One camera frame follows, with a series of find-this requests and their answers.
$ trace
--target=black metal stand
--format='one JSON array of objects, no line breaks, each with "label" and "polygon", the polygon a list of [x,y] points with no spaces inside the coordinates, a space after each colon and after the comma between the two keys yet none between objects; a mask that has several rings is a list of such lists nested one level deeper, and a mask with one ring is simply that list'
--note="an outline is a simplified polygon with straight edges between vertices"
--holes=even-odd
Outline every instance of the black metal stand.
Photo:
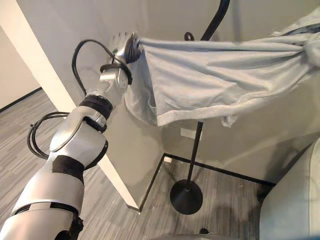
[{"label": "black metal stand", "polygon": [[203,122],[198,121],[192,150],[191,163],[187,179],[177,181],[171,189],[170,201],[173,207],[181,214],[191,215],[199,211],[203,203],[203,194],[200,187],[191,181],[195,165],[197,150],[202,132]]}]

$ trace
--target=cable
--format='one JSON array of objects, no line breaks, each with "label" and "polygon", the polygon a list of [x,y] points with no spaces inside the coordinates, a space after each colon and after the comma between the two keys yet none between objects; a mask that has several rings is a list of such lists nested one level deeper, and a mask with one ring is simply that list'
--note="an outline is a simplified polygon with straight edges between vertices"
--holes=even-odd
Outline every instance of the cable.
[{"label": "cable", "polygon": [[48,159],[49,155],[43,152],[39,147],[36,142],[36,132],[41,123],[45,120],[48,119],[54,119],[54,118],[62,118],[62,117],[67,117],[68,112],[61,112],[61,111],[56,111],[56,112],[51,112],[46,115],[44,115],[40,120],[38,120],[35,124],[31,125],[31,129],[28,133],[27,139],[26,139],[26,144],[29,148],[29,150],[36,155],[39,158],[42,159]]},{"label": "cable", "polygon": [[82,46],[88,42],[93,42],[93,43],[100,45],[105,50],[105,52],[112,58],[112,63],[114,63],[114,61],[117,60],[120,64],[126,66],[126,64],[124,64],[122,61],[117,59],[115,57],[115,55],[106,46],[104,46],[101,42],[94,40],[94,39],[85,39],[85,40],[82,40],[81,42],[79,42],[79,44],[76,46],[74,53],[73,53],[73,56],[72,56],[71,67],[72,67],[73,75],[74,75],[76,81],[78,82],[81,90],[83,91],[84,95],[87,95],[87,91],[86,91],[86,89],[80,79],[79,74],[78,74],[77,58],[78,58],[78,53],[79,53],[80,49],[82,48]]}]

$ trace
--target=gray garment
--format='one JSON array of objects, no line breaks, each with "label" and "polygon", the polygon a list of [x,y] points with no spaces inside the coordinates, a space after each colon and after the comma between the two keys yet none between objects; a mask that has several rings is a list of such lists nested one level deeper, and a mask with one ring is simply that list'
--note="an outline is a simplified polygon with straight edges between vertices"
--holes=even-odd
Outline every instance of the gray garment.
[{"label": "gray garment", "polygon": [[289,93],[320,68],[320,8],[272,37],[245,41],[142,38],[125,102],[137,118],[177,120],[235,116]]}]

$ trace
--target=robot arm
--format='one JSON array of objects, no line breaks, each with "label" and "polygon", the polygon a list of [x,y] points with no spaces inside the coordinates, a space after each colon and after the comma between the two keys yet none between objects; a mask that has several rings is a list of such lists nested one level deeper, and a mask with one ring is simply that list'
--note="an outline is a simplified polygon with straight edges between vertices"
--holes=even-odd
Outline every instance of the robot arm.
[{"label": "robot arm", "polygon": [[5,221],[0,240],[76,240],[83,229],[79,215],[84,198],[85,170],[104,156],[107,119],[131,83],[124,63],[140,56],[137,37],[113,38],[115,57],[101,67],[100,81],[80,106],[60,124],[43,167],[31,178]]}]

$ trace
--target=gray wall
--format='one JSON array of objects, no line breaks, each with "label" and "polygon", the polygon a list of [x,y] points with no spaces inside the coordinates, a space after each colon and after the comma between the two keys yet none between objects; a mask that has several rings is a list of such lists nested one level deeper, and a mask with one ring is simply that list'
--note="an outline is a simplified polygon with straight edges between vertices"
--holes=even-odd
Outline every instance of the gray wall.
[{"label": "gray wall", "polygon": [[[192,3],[183,0],[161,1],[171,8],[163,8],[165,20],[153,33],[155,38],[181,40],[190,31],[196,39],[208,26],[208,11],[214,13],[219,1]],[[237,0],[231,1],[229,10],[213,36],[216,41],[245,41],[264,38],[281,30],[319,5],[318,0]],[[149,6],[150,31],[159,20],[156,4]],[[193,18],[199,28],[188,27],[192,17],[186,10],[202,16]],[[204,121],[202,140],[197,161],[253,178],[277,182],[295,162],[294,156],[320,136],[320,76],[314,76],[289,95],[270,105],[241,116],[232,128],[223,127],[220,119]],[[190,158],[193,140],[181,136],[180,128],[196,130],[197,122],[179,121],[164,127],[162,142],[166,153]]]},{"label": "gray wall", "polygon": [[[18,0],[18,3],[76,103],[79,103],[83,96],[74,80],[70,65],[73,50],[80,40],[94,38],[108,44],[113,33],[125,30],[138,30],[141,36],[165,40],[183,40],[184,33],[190,31],[196,39],[200,39],[219,5],[218,0]],[[308,14],[318,5],[319,0],[233,0],[213,39],[242,41],[266,37],[272,31],[281,30]],[[79,69],[86,88],[96,82],[97,70],[105,58],[106,55],[98,46],[91,45],[81,51]],[[316,110],[319,107],[319,97],[315,91],[319,87],[317,84],[317,78],[309,80],[290,95],[242,116],[231,129],[222,127],[219,119],[208,119],[204,125],[198,160],[276,182],[291,156],[318,136],[316,121],[319,120],[319,111]],[[118,118],[121,118],[125,111],[117,114]],[[129,120],[128,116],[126,118],[131,124],[137,124],[132,119]],[[109,127],[112,128],[113,125],[113,133],[108,136],[111,143],[124,137],[117,136],[117,132],[122,134],[123,129],[115,120]],[[195,122],[187,121],[164,128],[162,141],[165,152],[189,157],[192,139],[181,137],[180,128],[195,126]],[[150,136],[157,135],[159,131],[151,126],[141,128],[150,132]],[[133,142],[143,137],[141,132],[133,131],[132,134],[135,135],[128,134],[127,137]],[[119,172],[130,176],[129,172],[126,172],[126,165],[122,163],[126,156],[121,158],[119,149],[111,149],[113,150],[108,152],[110,160],[115,166],[119,163]],[[145,153],[149,153],[153,148],[149,149],[146,144],[143,149]],[[128,152],[133,153],[134,149],[130,148]],[[149,161],[150,166],[153,166],[135,168],[136,176],[144,176],[157,165],[156,157],[139,160],[138,155],[136,157],[136,166],[144,161]]]},{"label": "gray wall", "polygon": [[[75,81],[71,59],[78,42],[96,39],[108,45],[117,32],[143,32],[148,21],[140,0],[18,0],[45,54],[73,101],[83,94]],[[86,89],[99,80],[107,56],[88,43],[78,56],[78,71]],[[122,103],[108,121],[107,156],[139,206],[163,154],[160,129],[134,119]]]},{"label": "gray wall", "polygon": [[39,87],[39,83],[0,27],[0,109]]}]

